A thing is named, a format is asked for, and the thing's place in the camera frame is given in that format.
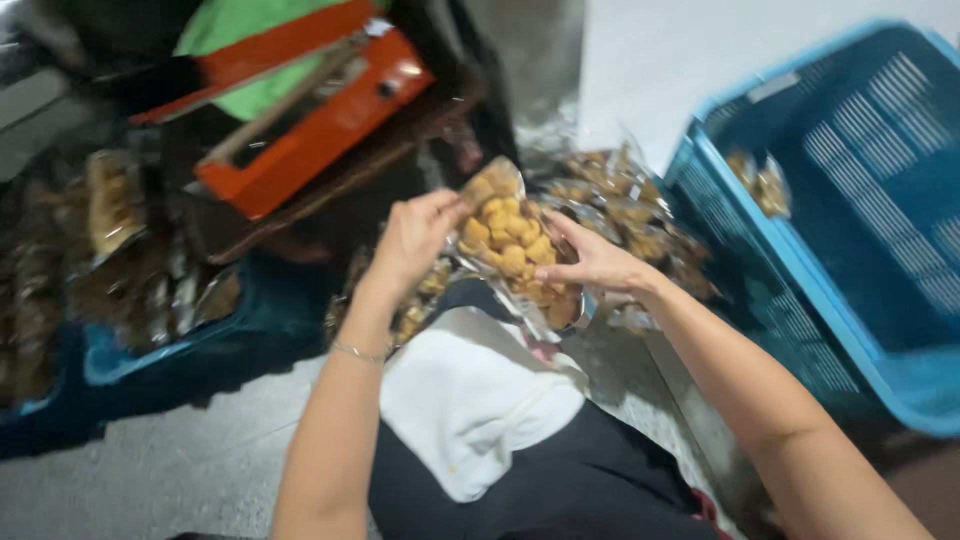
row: white cloth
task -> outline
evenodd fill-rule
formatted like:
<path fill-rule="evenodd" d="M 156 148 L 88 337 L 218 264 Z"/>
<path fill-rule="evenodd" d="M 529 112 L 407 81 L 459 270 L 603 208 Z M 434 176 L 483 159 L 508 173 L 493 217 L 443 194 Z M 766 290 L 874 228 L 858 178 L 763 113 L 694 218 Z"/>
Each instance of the white cloth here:
<path fill-rule="evenodd" d="M 511 452 L 556 433 L 584 404 L 576 364 L 551 369 L 517 327 L 475 307 L 444 313 L 387 362 L 384 422 L 457 503 L 476 501 L 511 466 Z"/>

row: green cloth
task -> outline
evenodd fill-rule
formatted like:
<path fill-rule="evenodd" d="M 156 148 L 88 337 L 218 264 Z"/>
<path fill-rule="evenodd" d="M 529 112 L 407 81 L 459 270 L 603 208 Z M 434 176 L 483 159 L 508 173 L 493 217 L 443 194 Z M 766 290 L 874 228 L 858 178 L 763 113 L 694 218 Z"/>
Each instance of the green cloth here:
<path fill-rule="evenodd" d="M 180 36 L 175 55 L 199 56 L 267 31 L 343 0 L 206 0 Z M 256 118 L 300 82 L 321 57 L 297 61 L 277 73 L 224 94 L 213 103 L 244 121 Z"/>

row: woman's left hand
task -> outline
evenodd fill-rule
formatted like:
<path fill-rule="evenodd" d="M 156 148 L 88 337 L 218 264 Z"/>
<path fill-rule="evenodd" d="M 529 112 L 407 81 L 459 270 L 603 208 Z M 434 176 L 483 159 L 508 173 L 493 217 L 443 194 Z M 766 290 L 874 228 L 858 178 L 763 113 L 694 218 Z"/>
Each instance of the woman's left hand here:
<path fill-rule="evenodd" d="M 394 203 L 363 285 L 384 302 L 399 304 L 430 270 L 447 234 L 466 214 L 467 206 L 449 189 Z"/>

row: bracelet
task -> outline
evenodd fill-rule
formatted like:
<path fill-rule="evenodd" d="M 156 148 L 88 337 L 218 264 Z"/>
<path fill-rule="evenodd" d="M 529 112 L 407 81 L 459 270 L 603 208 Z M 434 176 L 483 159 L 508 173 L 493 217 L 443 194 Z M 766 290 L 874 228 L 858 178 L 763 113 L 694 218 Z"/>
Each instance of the bracelet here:
<path fill-rule="evenodd" d="M 379 355 L 368 355 L 366 353 L 361 353 L 360 351 L 357 350 L 356 347 L 350 347 L 349 345 L 344 345 L 343 343 L 340 342 L 339 339 L 334 339 L 333 343 L 330 345 L 331 352 L 346 353 L 350 356 L 355 356 L 357 358 L 360 358 L 361 360 L 366 360 L 371 364 L 382 364 L 383 362 L 385 362 L 387 360 L 387 356 L 390 355 L 393 349 L 394 349 L 393 347 L 388 346 L 387 350 L 384 351 L 383 353 L 380 353 Z"/>

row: black pants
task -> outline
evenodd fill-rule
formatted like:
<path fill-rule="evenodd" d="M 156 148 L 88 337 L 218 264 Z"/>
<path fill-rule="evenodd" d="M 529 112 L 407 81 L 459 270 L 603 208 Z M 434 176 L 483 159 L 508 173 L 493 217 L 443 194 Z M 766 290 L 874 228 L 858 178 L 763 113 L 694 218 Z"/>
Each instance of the black pants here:
<path fill-rule="evenodd" d="M 477 280 L 451 285 L 436 315 L 460 306 L 480 307 L 501 320 L 507 316 L 492 291 Z M 514 452 L 511 469 L 474 503 L 452 501 L 426 466 L 380 422 L 370 508 L 386 540 L 500 538 L 512 531 L 548 527 L 563 508 L 584 504 L 609 508 L 627 500 L 631 506 L 619 517 L 628 514 L 632 525 L 646 532 L 675 521 L 664 519 L 666 515 L 695 524 L 695 534 L 684 536 L 682 530 L 671 528 L 664 537 L 716 537 L 707 524 L 687 519 L 701 506 L 674 456 L 592 402 L 553 436 Z M 703 536 L 707 531 L 710 536 Z"/>

